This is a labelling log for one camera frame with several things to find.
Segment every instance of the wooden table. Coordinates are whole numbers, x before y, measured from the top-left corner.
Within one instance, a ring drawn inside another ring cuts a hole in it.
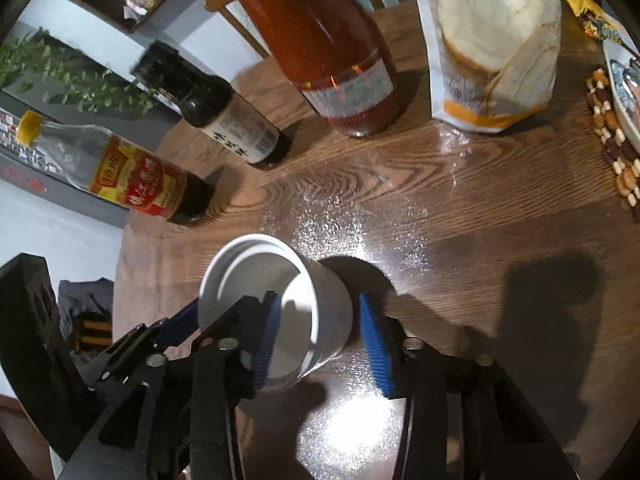
[[[415,3],[375,18],[406,104],[384,134],[332,132],[270,59],[237,85],[294,134],[276,170],[248,167],[185,123],[166,135],[159,155],[201,176],[224,167],[219,192],[195,229],[130,216],[114,334],[175,313],[223,244],[265,232],[323,260],[352,294],[385,294],[388,313],[441,351],[496,356],[581,477],[598,478],[640,417],[640,226],[584,104],[600,47],[565,9],[552,103],[510,134],[467,134],[430,118]],[[241,406],[247,475],[388,479],[401,413],[354,342],[290,392]]]

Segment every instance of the screw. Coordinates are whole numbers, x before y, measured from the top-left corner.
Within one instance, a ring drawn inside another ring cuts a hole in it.
[[[420,350],[424,346],[424,341],[417,337],[408,337],[402,344],[407,350]]]
[[[476,357],[476,363],[480,366],[491,366],[494,364],[494,358],[487,354],[482,354]]]
[[[152,368],[158,368],[164,366],[166,363],[166,356],[164,354],[151,354],[146,358],[146,365]]]
[[[240,342],[238,341],[238,339],[235,339],[233,337],[225,337],[224,339],[218,341],[218,348],[227,352],[235,350],[239,346]]]

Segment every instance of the dark cloth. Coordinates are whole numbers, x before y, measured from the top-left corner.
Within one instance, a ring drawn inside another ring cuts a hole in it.
[[[113,282],[101,278],[97,282],[60,282],[58,288],[60,332],[66,340],[71,336],[73,320],[85,312],[99,314],[102,320],[111,323],[113,311]]]

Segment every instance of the yellow snack package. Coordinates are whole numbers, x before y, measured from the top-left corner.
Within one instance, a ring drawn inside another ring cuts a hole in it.
[[[601,43],[604,40],[610,40],[623,44],[623,40],[620,37],[622,26],[596,2],[593,0],[566,1],[582,23],[582,28],[587,36]]]

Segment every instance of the sauce bottle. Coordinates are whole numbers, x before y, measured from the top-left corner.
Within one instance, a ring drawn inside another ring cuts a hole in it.
[[[174,224],[201,220],[213,196],[200,177],[101,126],[53,123],[27,111],[16,140],[53,160],[73,186]]]
[[[268,170],[291,142],[216,75],[205,74],[169,45],[155,41],[131,73],[180,108],[183,118],[254,168]]]
[[[356,0],[239,0],[285,76],[335,129],[365,137],[399,114],[380,30]]]

